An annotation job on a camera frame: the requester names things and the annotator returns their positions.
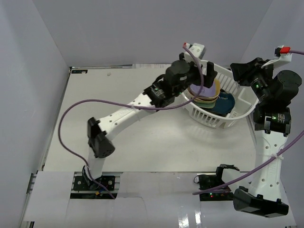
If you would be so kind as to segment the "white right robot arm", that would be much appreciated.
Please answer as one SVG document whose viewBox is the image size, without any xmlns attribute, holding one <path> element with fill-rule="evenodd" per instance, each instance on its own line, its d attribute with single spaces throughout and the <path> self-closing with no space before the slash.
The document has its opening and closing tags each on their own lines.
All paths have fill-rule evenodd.
<svg viewBox="0 0 304 228">
<path fill-rule="evenodd" d="M 232 63 L 230 69 L 240 86 L 251 87 L 259 103 L 253 121 L 256 140 L 257 167 L 271 162 L 255 172 L 249 186 L 230 186 L 236 211 L 274 218 L 285 216 L 289 206 L 282 202 L 280 172 L 285 148 L 291 131 L 289 105 L 298 94 L 301 77 L 294 71 L 282 70 L 273 76 L 274 62 L 259 57 L 248 63 Z"/>
</svg>

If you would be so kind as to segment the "brown square panda dish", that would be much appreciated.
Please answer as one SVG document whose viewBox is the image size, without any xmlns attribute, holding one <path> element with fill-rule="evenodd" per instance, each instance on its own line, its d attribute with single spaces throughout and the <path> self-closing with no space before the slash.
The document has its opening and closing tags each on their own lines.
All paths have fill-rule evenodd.
<svg viewBox="0 0 304 228">
<path fill-rule="evenodd" d="M 218 98 L 218 96 L 214 96 L 214 97 L 197 96 L 197 97 L 195 98 L 195 100 L 213 101 L 213 100 L 216 100 L 217 98 Z"/>
</svg>

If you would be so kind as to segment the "yellow square dish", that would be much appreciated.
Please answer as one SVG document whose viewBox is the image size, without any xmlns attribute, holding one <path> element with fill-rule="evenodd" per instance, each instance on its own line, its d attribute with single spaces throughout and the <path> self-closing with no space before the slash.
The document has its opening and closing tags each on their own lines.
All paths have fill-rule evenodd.
<svg viewBox="0 0 304 228">
<path fill-rule="evenodd" d="M 214 79 L 214 83 L 215 83 L 215 97 L 218 97 L 220 93 L 220 81 L 218 79 Z"/>
</svg>

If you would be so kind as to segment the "green square panda dish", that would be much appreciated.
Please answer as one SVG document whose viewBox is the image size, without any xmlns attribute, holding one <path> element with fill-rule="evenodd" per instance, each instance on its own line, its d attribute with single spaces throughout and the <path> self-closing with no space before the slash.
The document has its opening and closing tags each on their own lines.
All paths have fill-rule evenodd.
<svg viewBox="0 0 304 228">
<path fill-rule="evenodd" d="M 198 103 L 198 102 L 192 102 L 193 104 L 195 104 L 196 106 L 200 107 L 200 108 L 207 108 L 207 109 L 211 109 L 215 106 L 216 102 L 207 102 L 207 103 Z"/>
</svg>

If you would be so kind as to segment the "purple square panda dish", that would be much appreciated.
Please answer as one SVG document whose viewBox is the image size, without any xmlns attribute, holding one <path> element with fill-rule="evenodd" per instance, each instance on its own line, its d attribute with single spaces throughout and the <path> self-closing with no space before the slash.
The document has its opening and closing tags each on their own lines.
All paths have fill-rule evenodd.
<svg viewBox="0 0 304 228">
<path fill-rule="evenodd" d="M 200 90 L 200 86 L 192 84 L 190 85 L 190 89 L 192 92 L 198 94 L 198 91 Z M 213 82 L 210 88 L 204 86 L 199 95 L 203 97 L 214 97 L 216 95 L 216 83 Z"/>
</svg>

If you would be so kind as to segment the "dark blue leaf plate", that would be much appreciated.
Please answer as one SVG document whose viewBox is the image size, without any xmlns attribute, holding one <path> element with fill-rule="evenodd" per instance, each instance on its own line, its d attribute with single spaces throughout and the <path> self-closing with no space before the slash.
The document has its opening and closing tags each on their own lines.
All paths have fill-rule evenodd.
<svg viewBox="0 0 304 228">
<path fill-rule="evenodd" d="M 231 93 L 221 89 L 215 102 L 215 106 L 209 111 L 213 114 L 225 117 L 235 106 L 235 99 Z"/>
</svg>

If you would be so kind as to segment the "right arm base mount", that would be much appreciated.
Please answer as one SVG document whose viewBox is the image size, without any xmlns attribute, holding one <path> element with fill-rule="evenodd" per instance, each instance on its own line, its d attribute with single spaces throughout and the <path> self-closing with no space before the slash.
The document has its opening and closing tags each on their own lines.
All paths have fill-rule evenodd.
<svg viewBox="0 0 304 228">
<path fill-rule="evenodd" d="M 220 164 L 215 171 L 215 174 L 199 174 L 194 177 L 193 182 L 199 185 L 199 190 L 207 190 L 224 184 L 222 180 L 223 171 L 225 169 L 239 171 L 239 168 L 234 165 Z M 200 201 L 230 201 L 233 200 L 233 192 L 229 187 L 223 187 L 217 192 L 207 192 L 200 194 Z"/>
</svg>

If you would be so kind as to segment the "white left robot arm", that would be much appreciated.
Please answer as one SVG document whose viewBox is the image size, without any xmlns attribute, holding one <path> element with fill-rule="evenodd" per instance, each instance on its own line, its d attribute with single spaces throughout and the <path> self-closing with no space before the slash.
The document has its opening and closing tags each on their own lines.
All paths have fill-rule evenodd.
<svg viewBox="0 0 304 228">
<path fill-rule="evenodd" d="M 91 152 L 82 169 L 84 184 L 91 190 L 104 186 L 103 164 L 106 157 L 115 151 L 112 140 L 120 132 L 142 118 L 170 108 L 175 98 L 192 84 L 210 88 L 217 71 L 212 62 L 207 62 L 206 68 L 203 74 L 201 61 L 195 63 L 191 56 L 181 53 L 179 60 L 174 61 L 132 102 L 106 117 L 90 118 L 87 121 L 87 137 Z"/>
</svg>

